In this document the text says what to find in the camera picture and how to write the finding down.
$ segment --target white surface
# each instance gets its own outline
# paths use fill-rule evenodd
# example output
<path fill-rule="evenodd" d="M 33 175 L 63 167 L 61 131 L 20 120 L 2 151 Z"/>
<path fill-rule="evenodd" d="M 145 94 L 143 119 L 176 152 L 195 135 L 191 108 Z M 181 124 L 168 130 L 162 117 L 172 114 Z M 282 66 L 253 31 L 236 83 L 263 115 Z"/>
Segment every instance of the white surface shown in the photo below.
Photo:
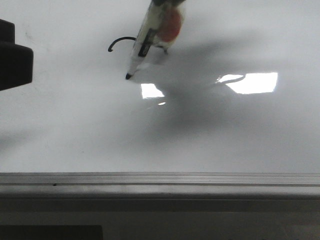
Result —
<path fill-rule="evenodd" d="M 107 48 L 149 3 L 0 0 L 34 51 L 33 83 L 0 92 L 0 172 L 320 172 L 319 1 L 187 0 L 169 55 L 127 81 L 133 41 Z M 214 85 L 248 73 L 274 91 Z"/>

